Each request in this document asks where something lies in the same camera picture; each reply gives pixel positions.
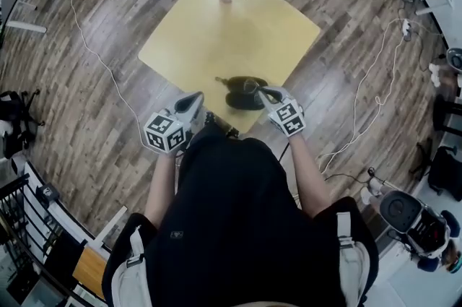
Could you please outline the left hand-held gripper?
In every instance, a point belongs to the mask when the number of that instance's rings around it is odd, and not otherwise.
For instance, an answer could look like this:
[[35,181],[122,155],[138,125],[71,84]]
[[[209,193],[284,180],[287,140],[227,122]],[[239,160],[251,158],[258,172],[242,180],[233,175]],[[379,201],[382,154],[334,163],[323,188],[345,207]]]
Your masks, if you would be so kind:
[[183,93],[175,101],[174,107],[153,113],[143,128],[148,146],[166,155],[187,148],[199,129],[203,103],[203,92]]

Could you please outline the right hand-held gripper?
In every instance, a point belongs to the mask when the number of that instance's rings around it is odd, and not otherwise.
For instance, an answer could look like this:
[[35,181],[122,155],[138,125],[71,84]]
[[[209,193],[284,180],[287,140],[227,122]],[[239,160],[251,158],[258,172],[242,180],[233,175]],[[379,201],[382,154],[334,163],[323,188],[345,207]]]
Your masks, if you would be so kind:
[[283,87],[259,87],[257,94],[268,112],[269,120],[286,137],[291,137],[306,127],[301,107],[296,100],[289,100],[292,96]]

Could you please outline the person's left forearm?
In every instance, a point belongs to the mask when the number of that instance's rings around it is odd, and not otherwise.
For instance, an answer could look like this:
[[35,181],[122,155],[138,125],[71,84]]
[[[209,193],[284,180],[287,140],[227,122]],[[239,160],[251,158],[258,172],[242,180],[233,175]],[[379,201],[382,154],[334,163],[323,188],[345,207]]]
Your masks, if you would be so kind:
[[156,161],[144,216],[159,228],[175,196],[176,156],[161,154]]

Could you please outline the person's right forearm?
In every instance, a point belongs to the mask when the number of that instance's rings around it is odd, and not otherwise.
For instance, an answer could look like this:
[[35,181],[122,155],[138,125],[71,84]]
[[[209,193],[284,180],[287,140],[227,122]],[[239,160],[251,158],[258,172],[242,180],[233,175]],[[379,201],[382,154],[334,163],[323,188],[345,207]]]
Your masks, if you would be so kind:
[[315,217],[331,205],[327,184],[310,154],[307,142],[301,133],[289,139],[295,179],[302,210],[310,217]]

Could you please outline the yellow square table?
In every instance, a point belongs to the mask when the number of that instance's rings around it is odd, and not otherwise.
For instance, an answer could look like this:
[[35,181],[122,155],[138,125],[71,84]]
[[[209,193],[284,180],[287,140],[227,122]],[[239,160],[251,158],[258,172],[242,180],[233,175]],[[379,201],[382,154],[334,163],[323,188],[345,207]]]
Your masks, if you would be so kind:
[[260,112],[229,107],[218,80],[254,76],[281,86],[320,31],[285,0],[177,0],[139,59],[182,91],[202,91],[207,109],[247,133]]

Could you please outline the person's black shirt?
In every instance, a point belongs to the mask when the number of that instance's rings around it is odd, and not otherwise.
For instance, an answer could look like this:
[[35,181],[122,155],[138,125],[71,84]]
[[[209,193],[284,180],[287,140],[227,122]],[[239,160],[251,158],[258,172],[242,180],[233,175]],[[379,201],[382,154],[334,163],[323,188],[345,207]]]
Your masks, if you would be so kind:
[[378,268],[353,198],[310,217],[267,145],[208,113],[160,227],[129,217],[102,290],[109,307],[362,307]]

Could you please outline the black office chair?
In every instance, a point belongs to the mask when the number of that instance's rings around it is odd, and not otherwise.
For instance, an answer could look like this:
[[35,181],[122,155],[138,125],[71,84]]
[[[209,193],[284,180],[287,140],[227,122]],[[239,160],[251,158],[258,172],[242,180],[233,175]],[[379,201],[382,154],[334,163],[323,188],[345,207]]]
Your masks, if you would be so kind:
[[412,176],[417,175],[418,180],[427,176],[428,186],[441,196],[444,191],[448,192],[456,201],[462,200],[462,160],[456,155],[458,148],[454,146],[440,145],[436,153],[432,153],[432,139],[426,142],[416,143],[419,153],[419,162],[415,168],[409,171]]
[[30,114],[34,97],[39,94],[40,89],[31,95],[27,91],[20,95],[15,91],[0,93],[0,138],[6,159],[27,150],[35,141],[38,128],[45,126],[44,121],[38,122]]

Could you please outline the black metal shelf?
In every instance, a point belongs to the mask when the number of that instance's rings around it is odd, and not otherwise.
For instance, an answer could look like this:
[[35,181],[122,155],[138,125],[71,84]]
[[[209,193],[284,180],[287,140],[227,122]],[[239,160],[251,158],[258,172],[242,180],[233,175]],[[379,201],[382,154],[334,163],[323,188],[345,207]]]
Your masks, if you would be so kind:
[[46,202],[41,179],[25,173],[0,188],[0,220],[38,274],[83,307],[108,307],[73,275],[84,247],[95,237],[60,200]]

